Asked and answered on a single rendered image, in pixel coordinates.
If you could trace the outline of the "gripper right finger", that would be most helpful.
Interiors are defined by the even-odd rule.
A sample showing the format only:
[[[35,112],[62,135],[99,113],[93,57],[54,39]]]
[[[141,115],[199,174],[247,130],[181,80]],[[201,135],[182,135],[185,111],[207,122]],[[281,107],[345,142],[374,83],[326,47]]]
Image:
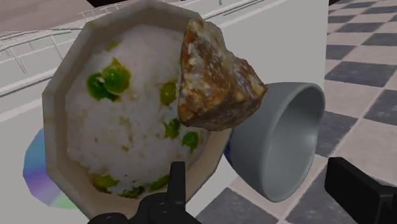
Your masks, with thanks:
[[[380,184],[342,157],[330,157],[326,192],[357,224],[397,224],[397,186]]]

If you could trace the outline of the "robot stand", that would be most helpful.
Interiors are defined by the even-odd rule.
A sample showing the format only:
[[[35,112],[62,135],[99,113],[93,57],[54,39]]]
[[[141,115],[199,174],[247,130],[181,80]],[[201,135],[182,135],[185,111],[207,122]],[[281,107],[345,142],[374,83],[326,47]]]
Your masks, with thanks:
[[[86,0],[90,5],[94,8],[98,8],[101,6],[107,6],[110,4],[122,3],[127,0]]]

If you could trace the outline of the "grey bowl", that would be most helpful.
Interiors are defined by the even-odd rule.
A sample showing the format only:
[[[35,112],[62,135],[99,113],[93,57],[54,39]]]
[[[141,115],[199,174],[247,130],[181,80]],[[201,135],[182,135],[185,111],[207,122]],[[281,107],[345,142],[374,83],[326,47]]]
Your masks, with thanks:
[[[271,202],[290,197],[312,165],[324,108],[314,83],[269,84],[260,108],[232,132],[233,169]]]

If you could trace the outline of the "beige bowl of rice and peas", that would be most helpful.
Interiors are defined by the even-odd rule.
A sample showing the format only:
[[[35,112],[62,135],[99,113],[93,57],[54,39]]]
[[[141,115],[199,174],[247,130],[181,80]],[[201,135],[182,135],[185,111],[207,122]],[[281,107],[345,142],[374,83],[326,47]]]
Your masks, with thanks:
[[[86,23],[45,88],[47,173],[87,218],[135,215],[174,161],[192,197],[266,91],[215,24],[138,0]]]

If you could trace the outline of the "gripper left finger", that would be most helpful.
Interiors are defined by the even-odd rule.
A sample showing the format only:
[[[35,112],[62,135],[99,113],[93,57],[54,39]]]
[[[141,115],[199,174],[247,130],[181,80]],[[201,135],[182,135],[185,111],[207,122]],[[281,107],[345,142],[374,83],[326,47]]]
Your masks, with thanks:
[[[201,224],[186,211],[185,163],[171,163],[167,191],[143,198],[133,217],[105,213],[87,224]]]

